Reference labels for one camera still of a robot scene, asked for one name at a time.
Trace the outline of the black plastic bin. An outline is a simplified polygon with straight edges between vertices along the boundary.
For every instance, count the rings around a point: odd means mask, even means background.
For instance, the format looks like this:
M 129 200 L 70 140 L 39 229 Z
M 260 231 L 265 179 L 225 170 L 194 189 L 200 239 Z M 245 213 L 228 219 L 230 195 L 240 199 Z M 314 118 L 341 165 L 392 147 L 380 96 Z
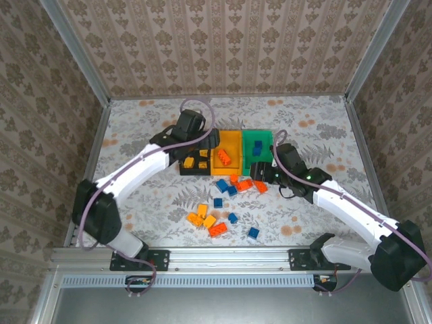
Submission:
M 199 150 L 208 150 L 208 156 L 207 157 L 201 157 Z M 194 167 L 192 169 L 184 169 L 183 168 L 183 162 L 184 159 L 179 162 L 180 166 L 180 175 L 181 176 L 209 176 L 211 174 L 211 150 L 210 149 L 197 149 L 190 151 L 186 157 L 193 157 L 194 158 Z M 207 168 L 206 169 L 200 169 L 198 167 L 198 164 L 200 162 L 206 161 L 207 162 Z

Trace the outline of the green plastic bin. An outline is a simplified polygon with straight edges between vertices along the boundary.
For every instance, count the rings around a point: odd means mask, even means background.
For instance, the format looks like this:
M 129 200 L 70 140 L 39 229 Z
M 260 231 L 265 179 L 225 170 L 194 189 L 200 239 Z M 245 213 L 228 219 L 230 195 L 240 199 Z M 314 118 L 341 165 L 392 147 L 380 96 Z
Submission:
M 262 142 L 261 153 L 254 155 L 255 142 Z M 250 166 L 255 162 L 272 162 L 273 155 L 270 146 L 273 144 L 273 134 L 270 130 L 243 130 L 242 131 L 242 175 L 250 175 Z

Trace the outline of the yellow plastic bin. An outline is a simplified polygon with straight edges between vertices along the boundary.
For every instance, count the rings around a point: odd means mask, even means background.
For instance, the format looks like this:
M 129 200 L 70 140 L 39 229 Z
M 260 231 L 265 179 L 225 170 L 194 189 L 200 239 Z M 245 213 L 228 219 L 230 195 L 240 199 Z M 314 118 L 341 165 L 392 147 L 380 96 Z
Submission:
M 220 142 L 211 149 L 211 175 L 230 176 L 242 175 L 242 132 L 240 130 L 220 130 Z M 229 165 L 224 165 L 218 157 L 218 152 L 224 150 L 231 159 Z

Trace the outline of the floral patterned table cover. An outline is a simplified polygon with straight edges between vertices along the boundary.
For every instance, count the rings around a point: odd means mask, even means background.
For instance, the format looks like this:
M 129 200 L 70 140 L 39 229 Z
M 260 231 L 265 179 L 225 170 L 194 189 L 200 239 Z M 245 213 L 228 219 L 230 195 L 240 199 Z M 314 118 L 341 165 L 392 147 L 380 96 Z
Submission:
M 181 99 L 113 101 L 103 145 L 95 171 L 100 179 L 137 155 L 149 139 L 175 124 Z M 216 126 L 221 130 L 286 130 L 309 167 L 329 173 L 350 194 L 373 206 L 366 191 L 356 143 L 340 96 L 226 97 L 209 101 Z M 178 165 L 153 176 L 121 205 L 124 228 L 149 246 L 293 246 L 308 245 L 325 232 L 354 240 L 356 233 L 331 213 L 301 198 L 284 198 L 276 186 L 261 194 L 251 188 L 235 196 L 221 194 L 211 176 L 186 177 Z M 215 198 L 223 207 L 215 208 Z M 215 238 L 203 224 L 186 218 L 199 204 L 208 206 L 214 225 L 225 223 L 227 231 Z M 234 213 L 238 222 L 228 220 Z M 248 237 L 259 230 L 256 240 Z

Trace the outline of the aluminium side rail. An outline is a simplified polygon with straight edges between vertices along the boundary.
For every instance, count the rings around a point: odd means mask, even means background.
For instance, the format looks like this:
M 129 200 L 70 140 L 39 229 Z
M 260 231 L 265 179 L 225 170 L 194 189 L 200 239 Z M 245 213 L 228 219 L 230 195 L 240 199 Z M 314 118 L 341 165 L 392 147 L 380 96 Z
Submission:
M 387 203 L 385 201 L 381 185 L 379 183 L 377 172 L 375 171 L 371 154 L 363 134 L 359 118 L 357 116 L 354 104 L 350 102 L 345 96 L 342 96 L 342 101 L 346 111 L 348 125 L 350 127 L 350 133 L 356 143 L 358 155 L 361 160 L 363 173 L 367 179 L 366 191 L 371 194 L 371 201 L 375 205 L 375 209 L 378 210 L 382 215 L 391 217 L 392 214 L 389 212 Z
M 103 107 L 101 118 L 99 120 L 99 124 L 97 127 L 97 131 L 94 136 L 92 148 L 88 156 L 88 161 L 84 172 L 84 179 L 92 180 L 94 177 L 95 170 L 97 168 L 97 161 L 99 158 L 101 147 L 103 145 L 103 139 L 109 122 L 110 114 L 111 114 L 111 100 L 109 100 L 108 103 Z M 67 234 L 63 243 L 64 248 L 75 247 L 77 241 L 77 234 L 75 234 L 75 231 L 76 231 L 76 225 L 73 221 L 70 221 L 70 224 L 67 229 Z

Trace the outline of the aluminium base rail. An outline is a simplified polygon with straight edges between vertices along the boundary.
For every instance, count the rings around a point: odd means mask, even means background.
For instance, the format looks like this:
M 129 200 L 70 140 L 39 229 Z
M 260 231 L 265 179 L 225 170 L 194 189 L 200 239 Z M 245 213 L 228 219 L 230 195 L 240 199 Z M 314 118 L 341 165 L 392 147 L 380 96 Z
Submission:
M 240 247 L 240 248 L 153 248 L 168 250 L 169 266 L 167 272 L 182 273 L 239 273 L 239 272 L 322 272 L 330 271 L 293 271 L 290 269 L 288 251 L 302 249 L 303 246 L 286 247 Z M 96 248 L 83 251 L 80 248 L 56 248 L 51 256 L 53 267 L 75 272 L 110 271 L 112 251 Z

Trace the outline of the aluminium frame post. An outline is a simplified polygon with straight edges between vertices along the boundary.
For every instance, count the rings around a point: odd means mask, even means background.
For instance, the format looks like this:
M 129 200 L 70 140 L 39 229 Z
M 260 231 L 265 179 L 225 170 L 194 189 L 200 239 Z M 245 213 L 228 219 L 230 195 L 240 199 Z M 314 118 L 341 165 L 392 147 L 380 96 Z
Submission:
M 409 3 L 410 0 L 391 0 L 345 91 L 347 102 L 352 103 L 360 92 Z
M 106 86 L 99 77 L 96 65 L 91 61 L 60 4 L 57 0 L 40 0 L 40 2 L 92 88 L 94 95 L 102 106 L 108 106 L 110 95 Z

